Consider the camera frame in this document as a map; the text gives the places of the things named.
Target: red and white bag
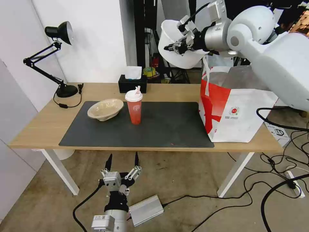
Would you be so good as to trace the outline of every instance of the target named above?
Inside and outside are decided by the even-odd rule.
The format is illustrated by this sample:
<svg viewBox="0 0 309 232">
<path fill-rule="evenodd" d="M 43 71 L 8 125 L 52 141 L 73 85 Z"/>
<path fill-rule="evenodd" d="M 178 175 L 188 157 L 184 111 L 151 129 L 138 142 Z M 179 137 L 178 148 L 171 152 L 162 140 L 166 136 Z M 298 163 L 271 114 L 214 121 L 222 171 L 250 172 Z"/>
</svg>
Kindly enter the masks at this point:
<svg viewBox="0 0 309 232">
<path fill-rule="evenodd" d="M 203 58 L 199 113 L 212 142 L 250 142 L 263 123 L 256 109 L 273 107 L 278 97 L 250 66 L 209 69 Z M 260 114 L 267 117 L 270 111 Z"/>
</svg>

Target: plastic cup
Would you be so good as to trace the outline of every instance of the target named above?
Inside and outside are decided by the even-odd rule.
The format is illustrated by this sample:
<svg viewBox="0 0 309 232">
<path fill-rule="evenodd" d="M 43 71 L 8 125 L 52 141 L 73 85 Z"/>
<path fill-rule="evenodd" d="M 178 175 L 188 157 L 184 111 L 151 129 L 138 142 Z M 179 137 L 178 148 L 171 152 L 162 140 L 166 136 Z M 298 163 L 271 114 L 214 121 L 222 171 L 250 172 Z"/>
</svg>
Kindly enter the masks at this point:
<svg viewBox="0 0 309 232">
<path fill-rule="evenodd" d="M 143 95 L 139 89 L 140 86 L 136 87 L 135 90 L 130 90 L 126 93 L 125 96 L 125 99 L 128 103 L 131 122 L 134 125 L 138 125 L 141 123 Z"/>
<path fill-rule="evenodd" d="M 128 108 L 131 122 L 134 125 L 141 123 L 142 101 L 130 102 L 128 101 Z"/>
</svg>

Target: table top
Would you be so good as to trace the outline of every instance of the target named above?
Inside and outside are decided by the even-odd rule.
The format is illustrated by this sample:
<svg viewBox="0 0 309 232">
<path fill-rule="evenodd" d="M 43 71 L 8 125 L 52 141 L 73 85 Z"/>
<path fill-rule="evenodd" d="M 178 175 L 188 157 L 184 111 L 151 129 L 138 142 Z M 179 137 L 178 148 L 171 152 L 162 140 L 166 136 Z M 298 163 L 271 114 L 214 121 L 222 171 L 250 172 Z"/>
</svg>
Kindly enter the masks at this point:
<svg viewBox="0 0 309 232">
<path fill-rule="evenodd" d="M 147 84 L 146 102 L 198 102 L 199 84 Z M 214 148 L 134 148 L 134 147 L 66 147 L 59 146 L 61 139 L 73 122 L 85 101 L 101 101 L 118 98 L 125 101 L 125 94 L 119 93 L 117 83 L 85 83 L 82 102 L 75 108 L 63 109 L 51 100 L 35 118 L 10 143 L 11 148 L 32 149 L 75 149 L 75 150 L 133 150 L 133 151 L 209 151 L 209 152 L 282 152 L 283 149 L 268 129 L 262 125 L 249 143 L 214 143 Z M 80 95 L 58 99 L 67 105 L 79 102 Z"/>
</svg>

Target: lamp arm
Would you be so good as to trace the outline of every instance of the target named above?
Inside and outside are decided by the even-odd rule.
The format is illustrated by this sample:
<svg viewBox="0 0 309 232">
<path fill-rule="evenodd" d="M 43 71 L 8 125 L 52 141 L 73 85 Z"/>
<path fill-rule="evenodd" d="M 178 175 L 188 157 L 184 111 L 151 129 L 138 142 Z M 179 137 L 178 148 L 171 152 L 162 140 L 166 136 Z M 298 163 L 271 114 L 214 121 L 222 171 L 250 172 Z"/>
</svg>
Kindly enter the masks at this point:
<svg viewBox="0 0 309 232">
<path fill-rule="evenodd" d="M 56 50 L 53 50 L 50 53 L 43 55 L 43 56 L 37 56 L 37 55 L 43 53 L 44 51 L 46 51 L 46 50 L 48 50 L 52 47 L 55 47 Z M 36 54 L 34 54 L 34 55 L 32 55 L 28 58 L 25 58 L 23 60 L 23 63 L 25 65 L 27 65 L 28 67 L 34 69 L 35 71 L 39 72 L 40 74 L 46 76 L 48 79 L 52 80 L 53 82 L 56 82 L 58 85 L 65 85 L 63 80 L 61 80 L 57 77 L 54 77 L 53 75 L 50 75 L 47 72 L 45 72 L 42 69 L 35 66 L 35 63 L 39 62 L 40 60 L 43 60 L 44 58 L 50 56 L 51 54 L 54 54 L 56 51 L 59 51 L 60 49 L 61 49 L 61 42 L 56 41 L 53 44 L 51 44 L 50 46 L 48 46 L 47 48 L 44 48 L 43 50 L 39 51 L 38 53 L 36 53 Z"/>
</svg>

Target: black desk lamp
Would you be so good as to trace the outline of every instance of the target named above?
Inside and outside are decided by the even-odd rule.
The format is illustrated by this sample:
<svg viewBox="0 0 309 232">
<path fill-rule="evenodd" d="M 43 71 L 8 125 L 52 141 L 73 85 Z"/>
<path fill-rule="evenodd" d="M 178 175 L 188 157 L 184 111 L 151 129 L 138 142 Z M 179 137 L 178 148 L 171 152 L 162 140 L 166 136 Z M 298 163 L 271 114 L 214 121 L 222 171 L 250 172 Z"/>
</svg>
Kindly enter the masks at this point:
<svg viewBox="0 0 309 232">
<path fill-rule="evenodd" d="M 67 21 L 63 22 L 58 27 L 46 27 L 45 34 L 48 37 L 51 37 L 52 40 L 55 42 L 52 45 L 48 46 L 47 48 L 43 49 L 42 51 L 39 51 L 38 53 L 34 54 L 33 56 L 25 58 L 23 60 L 23 63 L 29 66 L 30 68 L 34 69 L 35 71 L 41 73 L 42 75 L 46 76 L 47 78 L 51 79 L 52 81 L 56 82 L 59 85 L 56 91 L 58 97 L 61 98 L 71 97 L 77 94 L 78 92 L 77 87 L 75 87 L 74 85 L 66 85 L 60 78 L 54 77 L 53 75 L 50 75 L 47 72 L 35 66 L 35 64 L 40 60 L 46 58 L 47 56 L 50 56 L 51 54 L 61 49 L 62 43 L 58 41 L 58 38 L 62 39 L 65 43 L 72 45 L 71 43 L 73 41 L 73 31 L 71 24 Z M 44 51 L 52 47 L 55 47 L 56 50 L 53 50 L 46 55 L 38 56 L 39 54 L 43 53 Z"/>
</svg>

